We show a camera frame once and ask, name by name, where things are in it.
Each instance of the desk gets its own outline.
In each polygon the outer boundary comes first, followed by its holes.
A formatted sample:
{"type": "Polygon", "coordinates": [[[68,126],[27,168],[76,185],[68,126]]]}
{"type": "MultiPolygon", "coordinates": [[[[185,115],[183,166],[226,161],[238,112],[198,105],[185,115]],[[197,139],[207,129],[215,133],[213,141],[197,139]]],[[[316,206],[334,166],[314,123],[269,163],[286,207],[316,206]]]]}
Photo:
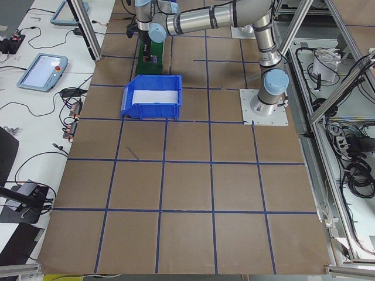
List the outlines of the desk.
{"type": "MultiPolygon", "coordinates": [[[[88,11],[90,19],[95,19],[100,22],[107,22],[110,18],[110,12],[112,10],[114,0],[87,0],[90,9],[88,11]]],[[[47,10],[56,10],[60,5],[61,0],[35,0],[32,8],[42,8],[47,10]]],[[[39,26],[42,30],[42,36],[35,40],[35,46],[50,46],[58,42],[64,41],[66,32],[72,27],[70,26],[54,26],[49,22],[51,14],[30,11],[22,21],[21,28],[30,26],[39,26]],[[32,17],[40,18],[40,21],[33,19],[32,17]]],[[[95,25],[94,29],[98,32],[105,32],[106,27],[95,25]]],[[[34,35],[38,34],[36,29],[25,30],[26,41],[31,39],[34,35]]],[[[103,35],[98,35],[100,43],[103,42],[103,35]]],[[[53,108],[53,95],[67,87],[78,87],[83,81],[88,79],[94,71],[94,62],[88,53],[86,45],[84,44],[83,38],[69,34],[67,43],[52,49],[32,49],[27,42],[24,42],[17,54],[10,55],[9,59],[1,63],[0,66],[20,66],[28,67],[31,61],[35,58],[38,53],[52,53],[67,56],[69,60],[68,67],[63,73],[61,79],[57,82],[55,88],[49,92],[38,92],[31,90],[20,89],[16,86],[16,83],[23,74],[20,70],[0,70],[0,107],[10,101],[17,101],[23,104],[27,104],[30,110],[34,114],[43,114],[52,110],[53,108]]],[[[6,55],[2,55],[0,60],[6,58],[6,55]]],[[[87,88],[90,81],[83,85],[83,88],[87,88]]],[[[52,143],[58,143],[63,145],[66,151],[70,150],[70,143],[62,139],[62,125],[59,121],[59,111],[63,106],[63,103],[59,96],[56,98],[56,110],[43,117],[33,117],[28,113],[25,107],[20,105],[9,105],[4,109],[0,110],[0,126],[8,126],[10,128],[20,127],[22,130],[15,136],[19,141],[19,150],[15,159],[13,169],[9,175],[9,180],[14,180],[14,175],[18,167],[29,157],[46,151],[56,151],[52,143]]],[[[69,110],[65,108],[62,112],[62,117],[69,115],[69,110]]],[[[41,183],[45,183],[53,187],[56,191],[59,189],[62,173],[66,164],[66,158],[61,155],[48,154],[34,158],[28,164],[26,164],[19,173],[18,180],[31,179],[41,183]]],[[[11,187],[12,183],[7,183],[6,187],[11,187]]],[[[3,204],[5,199],[0,198],[0,204],[3,204]]],[[[37,227],[46,228],[49,222],[49,214],[42,215],[40,220],[36,224],[37,227]]],[[[2,233],[11,233],[14,229],[13,224],[1,224],[0,230],[2,233]]],[[[7,235],[0,235],[0,245],[4,245],[9,239],[7,235]]],[[[32,257],[36,258],[39,254],[42,246],[42,240],[39,241],[35,250],[32,253],[32,257]]]]}
{"type": "Polygon", "coordinates": [[[256,44],[207,34],[166,44],[165,73],[183,81],[178,121],[120,118],[137,44],[124,32],[105,36],[108,57],[96,65],[38,257],[45,273],[324,272],[291,114],[287,127],[244,126],[238,89],[259,85],[256,44]]]}

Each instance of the brown cardboard sheet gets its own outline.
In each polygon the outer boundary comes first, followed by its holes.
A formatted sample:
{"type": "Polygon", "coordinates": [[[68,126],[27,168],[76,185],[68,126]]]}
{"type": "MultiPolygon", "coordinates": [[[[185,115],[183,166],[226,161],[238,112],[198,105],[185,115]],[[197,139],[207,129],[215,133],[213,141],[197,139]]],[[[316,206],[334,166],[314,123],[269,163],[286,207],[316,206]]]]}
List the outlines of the brown cardboard sheet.
{"type": "MultiPolygon", "coordinates": [[[[120,0],[114,13],[127,16],[120,0]]],[[[137,64],[127,22],[109,24],[122,34],[107,35],[104,50],[120,57],[97,63],[38,258],[43,272],[323,273],[326,243],[290,112],[286,127],[242,124],[238,89],[260,84],[255,41],[217,38],[228,29],[169,38],[165,73],[171,65],[183,81],[179,120],[122,120],[137,64]]]]}
{"type": "Polygon", "coordinates": [[[369,48],[375,46],[375,27],[348,26],[351,36],[357,44],[362,56],[369,54],[369,48]]]}
{"type": "Polygon", "coordinates": [[[374,26],[375,6],[372,0],[333,0],[345,25],[374,26]]]}
{"type": "Polygon", "coordinates": [[[124,95],[122,87],[88,88],[87,98],[81,112],[84,118],[120,119],[121,101],[124,95]]]}

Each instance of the white paper in bin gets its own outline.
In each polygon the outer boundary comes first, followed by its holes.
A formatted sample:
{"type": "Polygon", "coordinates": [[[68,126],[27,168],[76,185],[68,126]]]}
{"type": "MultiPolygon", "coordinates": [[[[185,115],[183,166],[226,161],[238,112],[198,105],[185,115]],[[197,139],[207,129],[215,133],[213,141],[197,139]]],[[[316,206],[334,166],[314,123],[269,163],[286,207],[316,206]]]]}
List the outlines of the white paper in bin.
{"type": "Polygon", "coordinates": [[[134,90],[131,104],[177,104],[178,92],[173,90],[134,90]]]}

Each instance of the connector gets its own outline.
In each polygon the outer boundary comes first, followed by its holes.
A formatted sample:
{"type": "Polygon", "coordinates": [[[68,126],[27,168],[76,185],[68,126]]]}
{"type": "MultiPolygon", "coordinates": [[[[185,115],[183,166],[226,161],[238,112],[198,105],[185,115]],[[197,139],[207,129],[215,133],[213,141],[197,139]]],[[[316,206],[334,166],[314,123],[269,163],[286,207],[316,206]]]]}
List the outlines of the connector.
{"type": "Polygon", "coordinates": [[[73,139],[77,129],[77,121],[68,124],[67,128],[64,129],[63,139],[73,139]]]}
{"type": "Polygon", "coordinates": [[[74,35],[78,35],[78,36],[82,36],[82,31],[79,28],[74,28],[73,29],[73,34],[74,35]]]}
{"type": "Polygon", "coordinates": [[[65,88],[61,90],[61,96],[62,98],[76,98],[81,97],[82,94],[87,93],[87,90],[81,89],[81,88],[65,88]]]}
{"type": "Polygon", "coordinates": [[[79,117],[80,114],[81,114],[82,106],[83,106],[82,100],[76,101],[76,102],[71,106],[69,116],[70,116],[70,117],[74,117],[74,118],[75,118],[75,117],[79,117]]]}

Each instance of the blue tape grid line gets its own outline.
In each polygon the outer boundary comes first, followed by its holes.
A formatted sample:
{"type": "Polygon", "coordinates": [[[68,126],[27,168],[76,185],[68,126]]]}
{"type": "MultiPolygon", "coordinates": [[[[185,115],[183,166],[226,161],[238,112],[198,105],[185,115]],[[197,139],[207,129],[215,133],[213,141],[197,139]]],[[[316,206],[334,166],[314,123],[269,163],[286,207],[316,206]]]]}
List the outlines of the blue tape grid line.
{"type": "Polygon", "coordinates": [[[345,26],[357,26],[359,28],[375,28],[375,25],[345,25],[345,26]]]}
{"type": "MultiPolygon", "coordinates": [[[[125,34],[125,33],[108,33],[108,34],[125,34]]],[[[261,165],[305,165],[304,163],[268,163],[264,162],[261,163],[258,158],[258,150],[257,150],[257,142],[255,138],[255,130],[254,130],[254,124],[251,126],[251,129],[253,131],[253,138],[254,138],[254,146],[255,146],[255,156],[256,156],[256,162],[214,162],[212,159],[212,132],[211,132],[211,124],[217,123],[217,124],[242,124],[242,122],[220,122],[220,121],[211,121],[210,120],[210,90],[222,90],[221,88],[210,88],[209,87],[209,62],[231,62],[231,63],[242,63],[243,65],[243,71],[244,71],[244,79],[245,79],[245,85],[247,88],[247,79],[246,79],[246,64],[255,64],[258,62],[255,61],[245,61],[244,60],[244,54],[243,54],[243,46],[242,41],[240,41],[240,48],[241,48],[241,58],[242,61],[232,61],[232,60],[208,60],[208,49],[207,49],[207,38],[225,38],[225,37],[215,37],[215,36],[208,36],[207,32],[204,32],[204,36],[192,36],[192,35],[183,35],[184,37],[203,37],[205,40],[205,52],[206,52],[206,59],[205,60],[195,60],[195,61],[204,61],[206,62],[206,76],[207,76],[207,87],[206,88],[194,88],[194,87],[184,87],[187,89],[201,89],[201,90],[207,90],[207,99],[208,99],[208,113],[209,113],[209,120],[208,121],[169,121],[169,120],[145,120],[148,122],[165,122],[165,134],[164,134],[164,147],[163,147],[163,160],[134,160],[134,159],[118,159],[118,152],[120,148],[121,143],[121,135],[124,128],[124,124],[126,122],[139,122],[140,120],[133,120],[133,119],[112,119],[112,118],[82,118],[86,120],[114,120],[114,121],[121,121],[121,129],[120,129],[120,135],[118,138],[118,145],[116,149],[115,159],[84,159],[84,158],[69,158],[69,160],[77,161],[77,160],[90,160],[90,161],[112,161],[114,162],[112,175],[111,175],[111,182],[110,187],[108,191],[108,197],[107,197],[107,203],[105,208],[53,208],[57,211],[103,211],[104,212],[104,219],[103,219],[103,226],[101,230],[101,237],[100,237],[100,243],[98,247],[97,252],[97,260],[96,260],[96,266],[94,272],[97,273],[98,265],[100,261],[100,253],[101,253],[101,247],[103,244],[103,238],[104,238],[104,231],[105,231],[105,223],[107,219],[108,212],[139,212],[139,213],[158,213],[158,234],[157,234],[157,242],[156,242],[156,263],[155,263],[155,273],[158,273],[158,266],[159,266],[159,249],[160,249],[160,233],[161,233],[161,215],[162,213],[202,213],[202,214],[212,214],[212,223],[213,223],[213,249],[214,249],[214,268],[215,268],[215,274],[218,274],[218,265],[217,265],[217,248],[216,248],[216,226],[215,226],[215,214],[262,214],[265,217],[265,224],[267,227],[267,236],[268,236],[268,243],[270,246],[270,255],[272,260],[272,268],[274,271],[274,274],[277,274],[276,266],[275,266],[275,260],[274,260],[274,253],[272,249],[272,241],[271,241],[271,234],[270,234],[270,227],[268,223],[268,217],[267,215],[278,215],[278,214],[296,214],[296,215],[316,215],[316,212],[305,212],[305,211],[267,211],[266,205],[265,205],[265,198],[264,198],[264,190],[263,190],[263,184],[262,184],[262,178],[261,178],[261,165]],[[209,162],[200,162],[200,161],[167,161],[165,159],[166,155],[166,145],[167,145],[167,133],[168,133],[168,122],[199,122],[199,123],[207,123],[209,127],[209,149],[210,149],[210,161],[209,162]],[[121,208],[109,208],[110,203],[110,196],[111,196],[111,189],[113,186],[114,181],[114,173],[117,162],[157,162],[162,163],[162,176],[161,176],[161,192],[160,192],[160,198],[159,198],[159,208],[158,209],[150,209],[150,210],[143,210],[143,209],[121,209],[121,208]],[[162,197],[163,197],[163,181],[164,181],[164,172],[165,172],[165,163],[206,163],[210,165],[210,177],[211,177],[211,197],[212,197],[212,209],[211,210],[163,210],[162,209],[162,197]],[[230,164],[230,165],[257,165],[258,168],[258,176],[260,181],[260,188],[261,188],[261,195],[262,195],[262,203],[263,203],[263,211],[236,211],[236,210],[215,210],[214,208],[214,183],[213,183],[213,165],[220,165],[220,164],[230,164]]],[[[171,42],[171,53],[173,48],[173,38],[172,36],[172,42],[171,42]]],[[[116,59],[133,59],[132,62],[132,70],[131,70],[131,77],[134,71],[135,67],[135,60],[137,58],[137,49],[138,49],[139,39],[137,40],[137,45],[135,48],[135,53],[133,57],[121,57],[121,56],[111,56],[111,55],[105,55],[107,57],[113,57],[116,59]]],[[[104,84],[92,84],[91,86],[94,87],[124,87],[125,85],[104,85],[104,84]]]]}
{"type": "Polygon", "coordinates": [[[212,134],[211,134],[211,109],[210,109],[210,78],[209,78],[209,64],[208,64],[208,48],[207,48],[207,31],[204,31],[204,50],[206,53],[206,82],[207,82],[207,107],[209,116],[209,149],[210,149],[210,182],[211,182],[211,205],[212,205],[212,234],[213,234],[213,256],[214,256],[214,268],[215,274],[219,274],[217,268],[217,248],[216,248],[216,224],[215,224],[215,198],[213,188],[213,165],[212,165],[212,134]]]}
{"type": "Polygon", "coordinates": [[[160,209],[122,209],[122,208],[66,208],[54,207],[54,211],[96,211],[123,213],[188,213],[188,214],[267,214],[267,215],[316,215],[308,211],[241,211],[241,210],[160,210],[160,209]]]}
{"type": "Polygon", "coordinates": [[[168,133],[168,121],[165,122],[164,130],[164,146],[163,146],[163,164],[162,164],[162,175],[160,185],[160,198],[159,198],[159,216],[158,216],[158,236],[156,237],[156,262],[155,262],[155,273],[159,272],[159,249],[160,249],[160,231],[161,231],[161,220],[162,220],[162,204],[163,204],[163,186],[164,186],[164,172],[165,172],[165,153],[166,153],[166,141],[168,133]]]}
{"type": "MultiPolygon", "coordinates": [[[[106,34],[111,35],[127,35],[125,32],[107,32],[106,34]]],[[[181,34],[177,37],[198,37],[198,38],[205,38],[205,36],[202,35],[189,35],[189,34],[181,34]]],[[[209,36],[207,35],[207,38],[217,38],[217,39],[233,39],[232,37],[220,37],[220,36],[209,36]]]]}
{"type": "Polygon", "coordinates": [[[255,158],[257,159],[259,184],[260,184],[260,190],[261,190],[261,195],[262,195],[262,203],[263,203],[263,210],[264,210],[265,227],[267,229],[268,244],[270,246],[270,255],[271,255],[272,269],[274,271],[274,274],[277,274],[276,265],[275,265],[275,258],[274,258],[274,250],[272,248],[272,240],[271,240],[271,233],[270,233],[270,224],[268,223],[267,208],[266,208],[266,205],[265,205],[264,190],[263,190],[263,183],[262,183],[262,175],[261,175],[260,164],[259,164],[257,138],[255,136],[254,123],[251,124],[251,130],[253,132],[253,138],[254,138],[255,158]]]}
{"type": "MultiPolygon", "coordinates": [[[[131,72],[130,72],[129,81],[131,81],[131,77],[132,77],[132,75],[133,75],[133,69],[134,69],[134,64],[135,64],[135,61],[136,61],[136,55],[137,55],[138,43],[139,43],[139,38],[138,38],[137,43],[136,43],[136,45],[135,45],[135,51],[134,51],[134,56],[133,56],[133,62],[132,62],[132,67],[131,67],[131,72]]],[[[108,209],[108,208],[109,208],[109,205],[110,205],[112,186],[113,186],[114,175],[115,175],[116,165],[117,165],[117,161],[116,161],[116,160],[117,160],[117,157],[118,157],[118,152],[119,152],[119,150],[120,150],[121,135],[122,135],[122,130],[124,129],[124,123],[125,123],[125,120],[122,120],[122,121],[121,121],[120,132],[119,132],[118,140],[117,140],[117,147],[116,147],[115,161],[114,161],[114,163],[113,163],[113,169],[112,169],[112,175],[111,175],[111,181],[110,181],[110,188],[108,189],[107,203],[106,203],[106,205],[105,205],[105,209],[108,209]]],[[[101,247],[102,247],[102,244],[103,244],[104,231],[105,231],[105,223],[107,222],[107,214],[108,214],[108,211],[105,210],[105,211],[104,211],[103,224],[102,224],[102,227],[101,227],[101,234],[100,234],[100,240],[99,240],[98,252],[97,252],[97,256],[96,256],[96,262],[95,262],[94,273],[97,273],[97,271],[98,271],[98,267],[99,267],[100,254],[101,254],[101,247]]]]}
{"type": "Polygon", "coordinates": [[[104,161],[104,162],[148,162],[148,163],[183,163],[183,164],[213,164],[213,165],[283,165],[304,166],[304,163],[278,162],[227,162],[227,161],[187,161],[187,160],[143,160],[143,159],[105,159],[105,158],[68,158],[68,161],[104,161]]]}

